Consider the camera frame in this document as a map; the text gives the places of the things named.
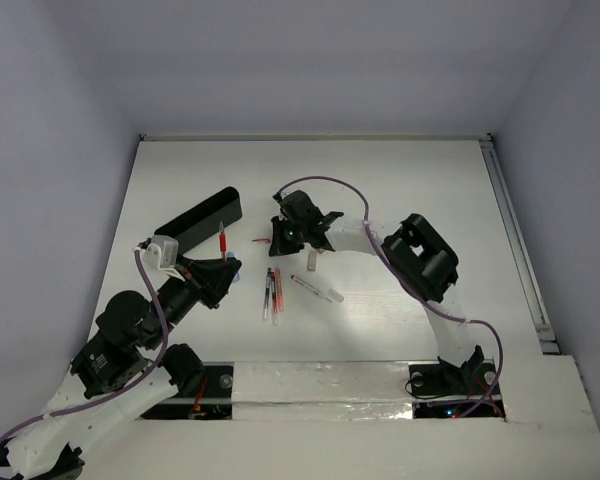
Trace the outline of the red gel pen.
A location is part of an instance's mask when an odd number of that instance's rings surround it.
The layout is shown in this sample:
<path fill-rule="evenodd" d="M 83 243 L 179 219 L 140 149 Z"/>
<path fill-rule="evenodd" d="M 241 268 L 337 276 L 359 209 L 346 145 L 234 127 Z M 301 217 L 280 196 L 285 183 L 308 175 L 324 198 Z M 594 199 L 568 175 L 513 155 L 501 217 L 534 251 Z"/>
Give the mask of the red gel pen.
<path fill-rule="evenodd" d="M 224 223 L 219 223 L 219 249 L 221 254 L 221 259 L 226 262 L 228 259 L 228 244 L 227 237 L 225 233 Z"/>

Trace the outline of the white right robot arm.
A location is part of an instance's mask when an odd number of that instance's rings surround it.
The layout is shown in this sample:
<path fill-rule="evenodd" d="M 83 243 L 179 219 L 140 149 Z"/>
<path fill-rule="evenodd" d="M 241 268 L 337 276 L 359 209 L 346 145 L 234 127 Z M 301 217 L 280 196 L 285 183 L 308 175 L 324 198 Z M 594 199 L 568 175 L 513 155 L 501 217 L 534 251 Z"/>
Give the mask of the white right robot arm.
<path fill-rule="evenodd" d="M 460 317 L 456 283 L 459 258 L 420 214 L 400 222 L 377 223 L 363 202 L 363 216 L 341 211 L 323 213 L 302 190 L 276 193 L 280 213 L 271 219 L 271 257 L 295 254 L 309 245 L 315 250 L 374 255 L 426 311 L 438 348 L 442 384 L 462 392 L 477 378 L 484 361 L 482 348 Z"/>

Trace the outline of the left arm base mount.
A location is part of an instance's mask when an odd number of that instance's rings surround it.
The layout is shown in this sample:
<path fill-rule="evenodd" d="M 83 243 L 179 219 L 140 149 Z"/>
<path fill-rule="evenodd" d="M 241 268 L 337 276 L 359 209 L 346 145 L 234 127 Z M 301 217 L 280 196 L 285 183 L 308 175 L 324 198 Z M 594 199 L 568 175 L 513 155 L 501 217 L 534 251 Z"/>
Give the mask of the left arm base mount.
<path fill-rule="evenodd" d="M 142 420 L 230 420 L 233 411 L 233 363 L 205 366 L 200 385 L 191 394 L 178 393 L 140 415 Z"/>

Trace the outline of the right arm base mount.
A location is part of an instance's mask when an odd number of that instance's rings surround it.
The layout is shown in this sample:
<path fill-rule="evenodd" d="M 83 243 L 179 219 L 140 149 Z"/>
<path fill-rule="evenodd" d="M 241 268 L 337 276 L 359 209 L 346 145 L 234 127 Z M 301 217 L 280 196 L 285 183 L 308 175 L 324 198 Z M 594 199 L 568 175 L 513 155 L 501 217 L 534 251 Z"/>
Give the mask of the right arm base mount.
<path fill-rule="evenodd" d="M 496 365 L 476 347 L 471 357 L 456 367 L 443 360 L 409 366 L 405 391 L 414 400 L 415 419 L 505 418 L 499 386 L 480 403 L 492 387 Z"/>

